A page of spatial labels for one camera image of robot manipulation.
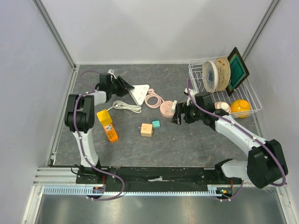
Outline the white plug adapter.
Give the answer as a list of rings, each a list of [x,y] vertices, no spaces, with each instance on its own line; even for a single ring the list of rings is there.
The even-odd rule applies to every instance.
[[[172,104],[172,107],[171,107],[171,112],[172,112],[173,114],[174,114],[175,111],[176,111],[176,105],[177,105],[177,101],[174,100],[174,101],[173,101],[173,104]]]

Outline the pink round power strip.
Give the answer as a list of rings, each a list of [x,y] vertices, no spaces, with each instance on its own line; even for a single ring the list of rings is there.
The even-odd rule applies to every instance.
[[[172,112],[173,101],[164,101],[160,107],[160,113],[165,118],[172,118],[174,113]]]

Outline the white triangular power strip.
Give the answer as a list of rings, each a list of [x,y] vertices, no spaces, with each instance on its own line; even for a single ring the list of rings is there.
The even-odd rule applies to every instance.
[[[150,86],[148,84],[133,85],[134,89],[129,91],[130,96],[137,106],[142,106],[148,94]]]

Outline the yellow cube socket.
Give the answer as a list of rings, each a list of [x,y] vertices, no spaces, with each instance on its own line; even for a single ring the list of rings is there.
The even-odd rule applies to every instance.
[[[112,123],[112,119],[111,119],[107,109],[96,113],[96,115],[97,115],[100,123],[108,123],[108,124]]]

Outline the orange power strip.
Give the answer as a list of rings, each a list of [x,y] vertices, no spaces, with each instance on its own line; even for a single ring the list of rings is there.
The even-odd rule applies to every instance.
[[[104,131],[106,133],[106,136],[107,136],[108,140],[111,143],[114,143],[114,142],[116,142],[119,139],[118,135],[116,133],[116,130],[115,130],[114,126],[113,126],[112,121],[109,121],[108,123],[106,122],[106,123],[102,124],[102,126],[103,126],[103,129],[104,129]]]

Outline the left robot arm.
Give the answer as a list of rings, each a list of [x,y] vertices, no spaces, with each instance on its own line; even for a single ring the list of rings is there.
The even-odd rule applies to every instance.
[[[134,86],[121,76],[115,76],[113,72],[99,73],[99,82],[91,91],[70,94],[67,98],[64,123],[77,141],[81,158],[80,171],[86,174],[91,183],[99,183],[104,173],[101,171],[92,136],[95,106],[108,102],[114,94],[123,97],[133,89]]]

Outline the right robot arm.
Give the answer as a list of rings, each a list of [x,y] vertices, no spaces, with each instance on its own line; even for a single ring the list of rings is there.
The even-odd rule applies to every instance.
[[[257,188],[286,184],[288,168],[281,144],[257,136],[237,123],[227,111],[217,109],[209,93],[184,92],[188,100],[172,107],[172,123],[181,125],[201,120],[204,125],[226,136],[247,156],[246,161],[227,159],[215,165],[214,178],[226,183],[230,178],[250,180]]]

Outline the teal charger adapter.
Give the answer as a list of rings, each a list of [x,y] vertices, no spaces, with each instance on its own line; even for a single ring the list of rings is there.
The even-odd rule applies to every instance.
[[[160,121],[158,119],[152,120],[153,129],[161,127]]]

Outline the beige cube socket adapter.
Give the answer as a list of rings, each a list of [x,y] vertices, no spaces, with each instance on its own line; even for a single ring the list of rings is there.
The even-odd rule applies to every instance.
[[[140,130],[140,135],[142,137],[152,137],[153,134],[153,125],[148,123],[142,123],[140,127],[138,127]]]

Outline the red white patterned bowl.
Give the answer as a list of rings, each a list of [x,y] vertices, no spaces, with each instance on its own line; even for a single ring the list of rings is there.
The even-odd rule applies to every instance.
[[[216,102],[215,109],[223,109],[224,111],[231,113],[231,107],[226,102],[222,102],[222,101]]]

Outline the cream plate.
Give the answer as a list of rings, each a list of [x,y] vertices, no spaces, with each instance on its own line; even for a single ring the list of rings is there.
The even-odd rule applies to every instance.
[[[218,70],[213,61],[206,61],[202,67],[202,80],[204,88],[209,93],[214,93],[218,86]]]

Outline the beige patterned plate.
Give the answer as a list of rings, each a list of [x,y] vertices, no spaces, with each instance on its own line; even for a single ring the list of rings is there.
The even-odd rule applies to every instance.
[[[219,79],[216,90],[223,91],[228,87],[230,83],[230,77],[231,77],[230,64],[226,57],[219,57],[216,59],[215,65],[218,71],[218,79]]]

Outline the yellow bowl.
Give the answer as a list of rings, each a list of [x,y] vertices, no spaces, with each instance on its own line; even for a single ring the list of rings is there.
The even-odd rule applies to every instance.
[[[234,101],[231,105],[231,114],[235,115],[237,118],[246,118],[249,116],[251,106],[247,100],[238,99]]]

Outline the green square dish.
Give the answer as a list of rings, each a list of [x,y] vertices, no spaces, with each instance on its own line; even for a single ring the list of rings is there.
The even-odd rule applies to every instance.
[[[235,90],[243,83],[243,81],[249,76],[249,70],[245,65],[245,62],[237,47],[234,47],[232,52],[227,57],[230,66],[230,80],[226,87],[226,92],[230,97]]]

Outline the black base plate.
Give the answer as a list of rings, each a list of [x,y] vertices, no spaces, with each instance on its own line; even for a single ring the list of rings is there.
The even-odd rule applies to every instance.
[[[126,189],[197,189],[208,185],[241,184],[240,178],[227,178],[219,168],[199,167],[102,167],[105,172],[83,174],[77,171],[77,184],[104,184],[105,187]]]

